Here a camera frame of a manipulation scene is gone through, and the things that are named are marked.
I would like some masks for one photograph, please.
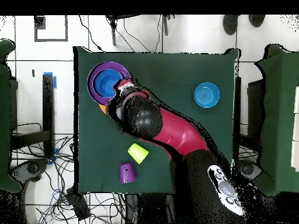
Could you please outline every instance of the purple cup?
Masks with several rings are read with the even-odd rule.
[[[127,184],[135,181],[133,165],[130,162],[119,165],[119,183]]]
[[[113,97],[103,97],[99,95],[96,90],[93,88],[93,81],[95,80],[96,76],[105,69],[112,69],[116,72],[118,72],[123,79],[130,79],[131,75],[126,70],[124,66],[121,64],[118,64],[116,62],[103,62],[101,64],[98,64],[95,66],[89,73],[87,78],[87,90],[91,98],[93,98],[96,102],[107,106],[109,100],[113,99]]]

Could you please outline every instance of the dark green tablecloth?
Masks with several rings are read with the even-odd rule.
[[[173,109],[203,124],[229,162],[232,158],[234,62],[238,50],[227,55],[92,53],[78,49],[79,66],[79,191],[172,193],[169,158],[150,143],[122,135],[100,110],[86,89],[89,72],[97,64],[114,61],[125,66],[138,82]],[[196,87],[212,82],[220,90],[218,104],[210,109],[194,100]],[[149,151],[141,164],[128,154],[137,143]],[[121,185],[118,165],[132,162],[136,181]]]
[[[299,86],[299,53],[269,46],[257,63],[266,78],[265,121],[261,132],[264,169],[256,185],[268,195],[281,191],[299,193],[299,173],[291,167],[295,89]]]

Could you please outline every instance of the blue plate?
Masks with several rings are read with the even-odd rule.
[[[215,106],[220,98],[220,92],[215,84],[204,82],[199,84],[194,92],[195,102],[204,108]]]
[[[95,78],[95,90],[103,97],[113,97],[115,95],[113,86],[121,79],[122,77],[117,71],[113,69],[105,69]]]

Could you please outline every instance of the yellow-green cup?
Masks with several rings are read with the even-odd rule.
[[[148,151],[138,144],[134,143],[129,147],[128,153],[134,158],[134,160],[140,164],[148,155]]]

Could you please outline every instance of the power strip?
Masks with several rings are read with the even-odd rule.
[[[65,197],[67,198],[68,203],[74,207],[75,214],[79,221],[90,217],[91,211],[82,194],[73,192],[71,187],[67,189],[67,195]]]

